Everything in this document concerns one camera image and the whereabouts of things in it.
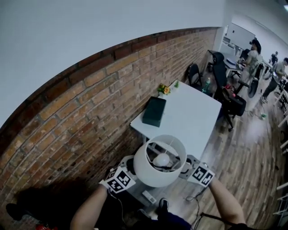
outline brick wall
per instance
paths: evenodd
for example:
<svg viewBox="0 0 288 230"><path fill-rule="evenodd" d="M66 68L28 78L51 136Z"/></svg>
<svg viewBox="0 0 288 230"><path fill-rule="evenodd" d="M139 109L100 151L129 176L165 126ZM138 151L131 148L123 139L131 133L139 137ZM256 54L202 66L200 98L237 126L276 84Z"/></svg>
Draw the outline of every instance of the brick wall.
<svg viewBox="0 0 288 230"><path fill-rule="evenodd" d="M92 188L109 166L132 154L140 135L129 127L160 83L184 81L187 66L203 67L216 28L144 36L96 53L36 90L0 130L0 224L13 221L5 206L25 188L84 179Z"/></svg>

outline black sleeve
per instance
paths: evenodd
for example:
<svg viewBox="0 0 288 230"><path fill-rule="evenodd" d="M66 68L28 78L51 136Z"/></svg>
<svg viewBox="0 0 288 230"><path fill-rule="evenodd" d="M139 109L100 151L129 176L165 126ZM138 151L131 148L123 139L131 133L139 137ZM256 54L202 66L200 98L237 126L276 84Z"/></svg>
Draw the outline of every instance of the black sleeve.
<svg viewBox="0 0 288 230"><path fill-rule="evenodd" d="M247 227L246 224L237 224L229 228L229 230L248 230L249 228Z"/></svg>

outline power strip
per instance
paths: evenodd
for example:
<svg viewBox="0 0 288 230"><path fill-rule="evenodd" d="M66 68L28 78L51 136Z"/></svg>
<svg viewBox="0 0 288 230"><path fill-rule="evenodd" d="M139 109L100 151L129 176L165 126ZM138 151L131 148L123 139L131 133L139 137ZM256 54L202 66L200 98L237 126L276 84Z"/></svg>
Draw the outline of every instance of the power strip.
<svg viewBox="0 0 288 230"><path fill-rule="evenodd" d="M145 190L142 195L146 197L146 199L149 200L152 204L156 203L157 201L147 190Z"/></svg>

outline person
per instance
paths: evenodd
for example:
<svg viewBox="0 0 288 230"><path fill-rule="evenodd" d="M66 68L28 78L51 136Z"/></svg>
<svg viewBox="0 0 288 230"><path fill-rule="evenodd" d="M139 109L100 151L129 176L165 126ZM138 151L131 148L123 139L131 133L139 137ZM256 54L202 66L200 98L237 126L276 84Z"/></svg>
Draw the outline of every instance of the person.
<svg viewBox="0 0 288 230"><path fill-rule="evenodd" d="M277 58L277 55L278 55L278 51L275 52L275 54L271 54L271 62L272 62L272 66L278 62L278 58Z"/></svg>
<svg viewBox="0 0 288 230"><path fill-rule="evenodd" d="M249 77L256 70L257 65L262 61L261 45L257 39L252 41L251 51L248 53L248 58L245 61L239 60L239 64L246 65L241 74L241 80L247 82Z"/></svg>
<svg viewBox="0 0 288 230"><path fill-rule="evenodd" d="M225 229L229 227L230 230L248 229L241 205L216 177L209 184L209 188L221 218L232 225L232 227L225 225ZM96 191L76 211L70 224L70 230L93 230L107 196L107 188L99 184ZM132 229L191 229L191 225L188 222L168 212L168 209L168 201L162 198L159 202L158 220L152 221L147 216L146 220L135 223Z"/></svg>
<svg viewBox="0 0 288 230"><path fill-rule="evenodd" d="M284 58L283 62L279 62L276 63L273 66L273 77L271 78L271 81L269 83L269 85L267 86L267 88L265 89L265 92L263 93L263 95L261 96L261 100L263 103L267 103L267 97L268 95L273 92L280 80L282 79L282 76L286 76L287 74L285 73L285 67L288 65L288 57Z"/></svg>

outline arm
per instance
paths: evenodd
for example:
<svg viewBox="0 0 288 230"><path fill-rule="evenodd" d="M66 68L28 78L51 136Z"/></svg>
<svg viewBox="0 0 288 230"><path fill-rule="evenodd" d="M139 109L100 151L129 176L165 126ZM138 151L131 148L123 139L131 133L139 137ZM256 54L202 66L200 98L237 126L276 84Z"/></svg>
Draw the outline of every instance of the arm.
<svg viewBox="0 0 288 230"><path fill-rule="evenodd" d="M220 216L234 224L245 224L244 213L236 198L215 177L209 185Z"/></svg>
<svg viewBox="0 0 288 230"><path fill-rule="evenodd" d="M75 213L70 230L93 230L106 198L107 189L103 185L99 185Z"/></svg>
<svg viewBox="0 0 288 230"><path fill-rule="evenodd" d="M242 64L245 64L245 65L249 65L250 62L252 60L252 57L251 56L248 56L248 58L246 59L246 61L243 61Z"/></svg>
<svg viewBox="0 0 288 230"><path fill-rule="evenodd" d="M282 69L279 64L275 64L275 73L277 74L277 76L282 77L285 76L285 69Z"/></svg>

